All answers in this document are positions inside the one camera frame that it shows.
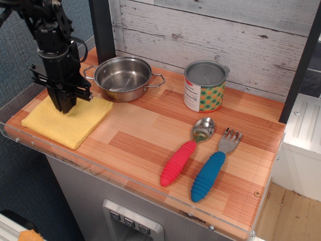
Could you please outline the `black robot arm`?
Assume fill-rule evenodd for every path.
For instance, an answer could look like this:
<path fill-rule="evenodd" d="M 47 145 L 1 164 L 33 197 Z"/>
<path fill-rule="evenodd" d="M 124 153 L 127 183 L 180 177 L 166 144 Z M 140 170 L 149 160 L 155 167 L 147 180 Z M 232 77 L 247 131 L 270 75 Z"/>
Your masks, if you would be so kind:
<path fill-rule="evenodd" d="M 17 12 L 37 41 L 37 53 L 43 63 L 30 67 L 34 83 L 47 88 L 48 94 L 58 111 L 68 113 L 77 99 L 90 101 L 93 94 L 91 84 L 81 76 L 81 58 L 78 43 L 72 37 L 72 21 L 67 18 L 61 1 L 1 1 L 1 23 Z"/>

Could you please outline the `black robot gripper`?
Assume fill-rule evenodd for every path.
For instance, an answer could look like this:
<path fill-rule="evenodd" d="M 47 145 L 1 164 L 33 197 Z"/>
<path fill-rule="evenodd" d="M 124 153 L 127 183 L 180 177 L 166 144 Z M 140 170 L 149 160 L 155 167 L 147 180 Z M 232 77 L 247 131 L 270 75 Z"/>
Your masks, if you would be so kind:
<path fill-rule="evenodd" d="M 91 84 L 81 76 L 81 62 L 76 41 L 64 44 L 62 50 L 50 53 L 37 48 L 37 53 L 43 63 L 33 65 L 33 80 L 35 83 L 47 88 L 55 108 L 63 113 L 68 113 L 76 105 L 77 97 L 91 101 L 93 94 Z"/>

